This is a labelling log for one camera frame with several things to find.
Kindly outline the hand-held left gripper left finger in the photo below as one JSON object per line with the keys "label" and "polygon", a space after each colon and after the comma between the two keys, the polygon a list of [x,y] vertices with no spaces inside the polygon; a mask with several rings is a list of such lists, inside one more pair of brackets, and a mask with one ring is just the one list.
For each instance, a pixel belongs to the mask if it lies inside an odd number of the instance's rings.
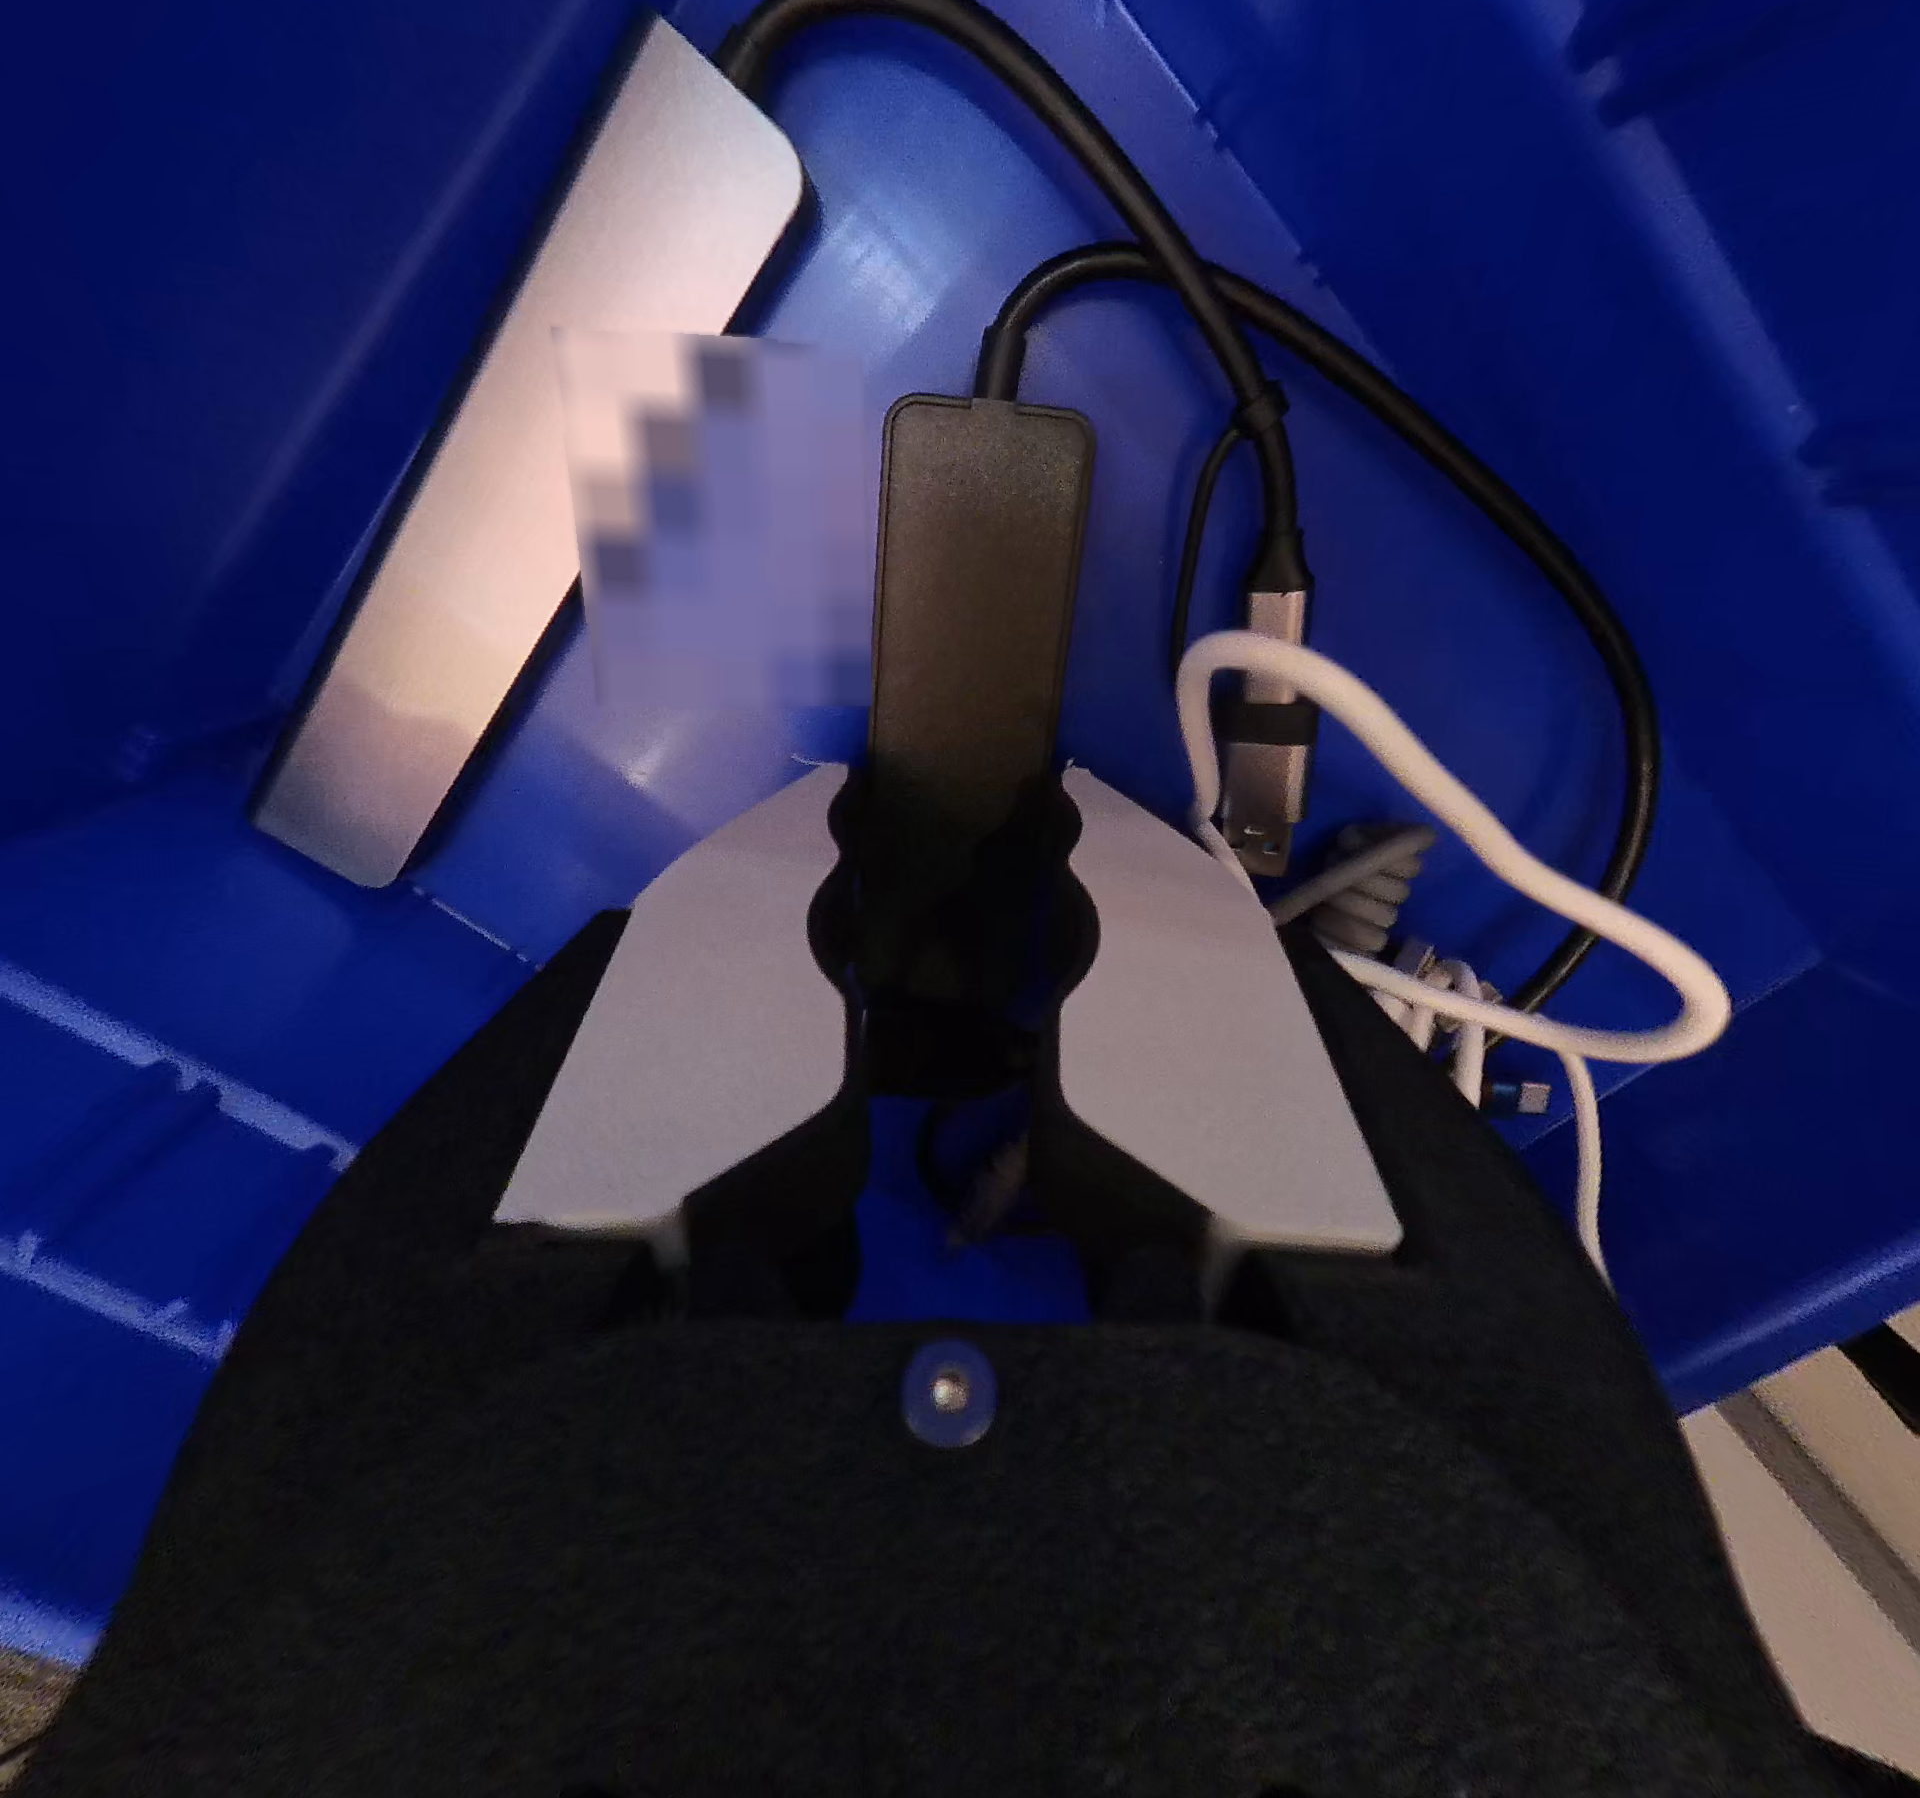
{"label": "hand-held left gripper left finger", "polygon": [[806,767],[632,900],[499,1227],[627,1238],[706,1311],[751,1283],[850,1306],[872,1087],[833,813],[857,783]]}

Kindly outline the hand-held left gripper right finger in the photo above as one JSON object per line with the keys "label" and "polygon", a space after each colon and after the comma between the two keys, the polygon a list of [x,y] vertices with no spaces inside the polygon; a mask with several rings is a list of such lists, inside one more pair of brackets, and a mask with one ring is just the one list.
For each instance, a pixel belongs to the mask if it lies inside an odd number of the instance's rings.
{"label": "hand-held left gripper right finger", "polygon": [[1290,957],[1229,860],[1066,767],[1066,969],[1032,1074],[1032,1198],[1096,1277],[1166,1258],[1394,1258],[1403,1223]]}

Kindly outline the black usb hub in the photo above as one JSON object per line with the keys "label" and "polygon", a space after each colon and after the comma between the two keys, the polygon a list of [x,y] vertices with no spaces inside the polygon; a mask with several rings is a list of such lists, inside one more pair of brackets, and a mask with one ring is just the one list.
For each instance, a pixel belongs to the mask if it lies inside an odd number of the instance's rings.
{"label": "black usb hub", "polygon": [[1089,425],[906,395],[882,425],[857,979],[882,1094],[1017,1082],[1075,813],[1056,766]]}

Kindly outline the blue plastic bin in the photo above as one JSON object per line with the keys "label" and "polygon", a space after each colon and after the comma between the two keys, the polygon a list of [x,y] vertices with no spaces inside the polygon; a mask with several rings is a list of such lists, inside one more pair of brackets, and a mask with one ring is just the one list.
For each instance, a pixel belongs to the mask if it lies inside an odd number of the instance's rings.
{"label": "blue plastic bin", "polygon": [[[599,910],[860,751],[570,620],[387,890],[248,827],[645,13],[5,0],[5,1644],[80,1661],[329,1169]],[[1209,259],[1358,337],[1648,663],[1639,910],[1739,998],[1609,1079],[1682,1407],[1916,1304],[1916,0],[983,0]]]}

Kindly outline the silver usb adapter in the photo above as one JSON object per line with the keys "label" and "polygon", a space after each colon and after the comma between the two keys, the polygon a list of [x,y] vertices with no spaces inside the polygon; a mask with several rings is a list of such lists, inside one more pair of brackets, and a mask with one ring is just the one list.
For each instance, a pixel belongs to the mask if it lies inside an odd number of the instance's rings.
{"label": "silver usb adapter", "polygon": [[1213,708],[1213,730],[1218,746],[1218,838],[1250,878],[1281,878],[1290,838],[1305,818],[1319,703],[1225,698]]}

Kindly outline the silver usb hub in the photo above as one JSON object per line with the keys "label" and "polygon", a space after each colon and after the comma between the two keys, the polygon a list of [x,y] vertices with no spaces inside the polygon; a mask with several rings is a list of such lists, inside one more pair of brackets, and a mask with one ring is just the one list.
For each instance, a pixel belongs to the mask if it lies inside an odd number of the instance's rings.
{"label": "silver usb hub", "polygon": [[266,838],[360,890],[406,873],[578,578],[556,328],[724,335],[799,208],[783,133],[645,15],[254,790]]}

